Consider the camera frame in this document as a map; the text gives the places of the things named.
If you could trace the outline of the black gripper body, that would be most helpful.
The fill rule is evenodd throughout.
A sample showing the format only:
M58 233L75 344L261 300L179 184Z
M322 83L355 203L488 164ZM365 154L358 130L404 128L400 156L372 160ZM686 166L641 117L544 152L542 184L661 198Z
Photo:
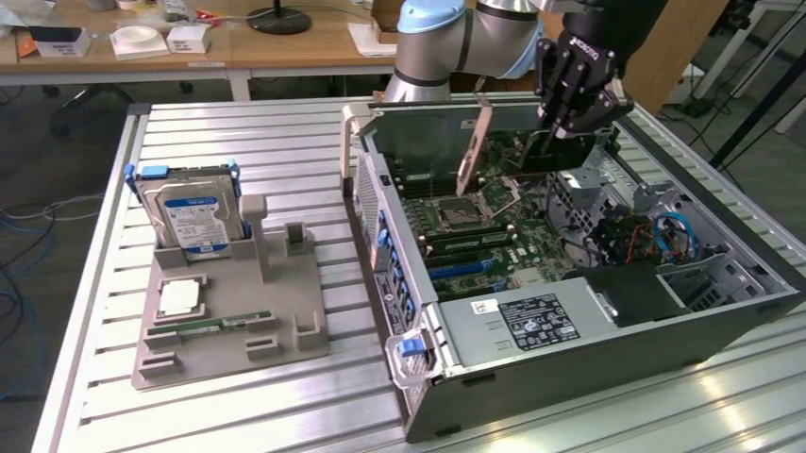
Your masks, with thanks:
M666 1L574 1L576 8L564 17L565 30L558 38L562 52L569 50L576 68L578 62L589 65L584 93L618 86L624 97L628 65L666 8Z

